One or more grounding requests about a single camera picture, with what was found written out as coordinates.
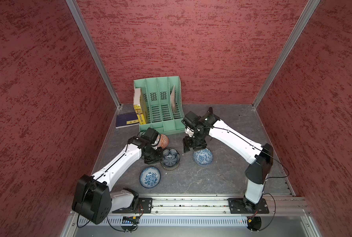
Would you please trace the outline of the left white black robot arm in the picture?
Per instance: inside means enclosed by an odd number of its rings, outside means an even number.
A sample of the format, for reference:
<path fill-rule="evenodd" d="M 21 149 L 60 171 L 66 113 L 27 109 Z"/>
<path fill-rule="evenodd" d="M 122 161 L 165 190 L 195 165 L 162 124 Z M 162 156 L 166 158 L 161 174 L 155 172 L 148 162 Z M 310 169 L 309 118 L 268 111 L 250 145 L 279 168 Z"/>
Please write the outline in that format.
<path fill-rule="evenodd" d="M 163 148 L 147 138 L 130 138 L 123 150 L 105 167 L 78 180 L 72 210 L 94 224 L 100 224 L 113 211 L 136 212 L 137 192 L 131 189 L 112 190 L 127 169 L 141 158 L 158 163 L 163 159 Z"/>

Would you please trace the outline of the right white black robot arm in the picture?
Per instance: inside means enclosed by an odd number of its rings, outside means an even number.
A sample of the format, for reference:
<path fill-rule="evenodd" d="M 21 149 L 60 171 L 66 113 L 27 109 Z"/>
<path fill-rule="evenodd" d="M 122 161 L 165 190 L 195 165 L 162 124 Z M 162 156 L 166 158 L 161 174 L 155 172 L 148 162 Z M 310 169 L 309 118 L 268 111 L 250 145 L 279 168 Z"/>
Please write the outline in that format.
<path fill-rule="evenodd" d="M 247 213 L 256 212 L 273 166 L 273 147 L 268 143 L 262 145 L 240 134 L 216 116 L 211 107 L 204 116 L 198 116 L 194 112 L 187 113 L 182 123 L 186 133 L 183 138 L 185 153 L 191 149 L 205 149 L 206 137 L 210 136 L 234 150 L 249 164 L 245 171 L 248 181 L 242 204 Z"/>

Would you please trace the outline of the orange patterned bowl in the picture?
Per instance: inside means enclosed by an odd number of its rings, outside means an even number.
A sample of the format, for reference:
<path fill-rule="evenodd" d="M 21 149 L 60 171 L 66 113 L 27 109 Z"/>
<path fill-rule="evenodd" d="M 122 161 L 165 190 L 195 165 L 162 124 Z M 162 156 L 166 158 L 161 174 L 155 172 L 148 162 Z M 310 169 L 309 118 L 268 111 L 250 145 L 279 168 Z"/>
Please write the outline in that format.
<path fill-rule="evenodd" d="M 162 149 L 166 149 L 168 144 L 169 144 L 169 138 L 166 135 L 161 134 L 158 147 L 161 147 Z"/>

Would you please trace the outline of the white green lattice bowl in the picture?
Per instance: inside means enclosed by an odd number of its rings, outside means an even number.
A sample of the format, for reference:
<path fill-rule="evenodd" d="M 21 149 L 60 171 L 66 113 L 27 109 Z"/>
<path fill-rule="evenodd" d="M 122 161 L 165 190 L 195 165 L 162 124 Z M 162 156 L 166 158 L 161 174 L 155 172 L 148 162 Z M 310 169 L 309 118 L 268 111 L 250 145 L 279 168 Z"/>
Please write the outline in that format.
<path fill-rule="evenodd" d="M 179 167 L 179 164 L 180 163 L 176 163 L 175 165 L 171 165 L 171 166 L 168 166 L 166 165 L 165 163 L 161 162 L 161 167 L 166 170 L 166 171 L 172 171 L 172 170 L 175 170 Z"/>

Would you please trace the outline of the dark flower shaped bowl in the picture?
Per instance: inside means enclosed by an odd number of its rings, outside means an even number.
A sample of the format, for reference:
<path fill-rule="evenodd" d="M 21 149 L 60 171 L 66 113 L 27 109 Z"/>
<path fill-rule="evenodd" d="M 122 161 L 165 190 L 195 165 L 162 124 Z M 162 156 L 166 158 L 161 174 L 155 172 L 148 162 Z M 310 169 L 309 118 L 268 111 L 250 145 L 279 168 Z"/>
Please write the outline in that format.
<path fill-rule="evenodd" d="M 163 151 L 163 160 L 161 162 L 168 166 L 180 163 L 180 154 L 175 149 L 166 149 Z"/>

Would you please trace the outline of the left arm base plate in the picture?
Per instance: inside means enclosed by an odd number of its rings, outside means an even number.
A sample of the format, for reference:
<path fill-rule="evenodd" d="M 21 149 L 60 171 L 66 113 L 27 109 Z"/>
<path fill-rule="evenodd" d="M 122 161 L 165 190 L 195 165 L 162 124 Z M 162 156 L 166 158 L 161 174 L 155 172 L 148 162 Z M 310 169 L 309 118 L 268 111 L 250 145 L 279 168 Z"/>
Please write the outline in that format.
<path fill-rule="evenodd" d="M 112 213 L 133 213 L 133 214 L 149 214 L 152 212 L 153 199 L 150 197 L 139 197 L 137 203 L 133 207 L 121 208 Z"/>

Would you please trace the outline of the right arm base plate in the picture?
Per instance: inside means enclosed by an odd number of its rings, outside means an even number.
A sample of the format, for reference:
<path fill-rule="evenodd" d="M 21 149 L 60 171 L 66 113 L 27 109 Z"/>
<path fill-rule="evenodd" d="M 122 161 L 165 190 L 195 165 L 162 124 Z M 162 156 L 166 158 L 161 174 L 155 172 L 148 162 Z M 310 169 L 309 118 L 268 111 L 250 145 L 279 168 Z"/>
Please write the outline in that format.
<path fill-rule="evenodd" d="M 244 198 L 229 198 L 228 206 L 231 214 L 269 214 L 269 208 L 265 199 L 261 199 L 257 204 L 254 204 Z"/>

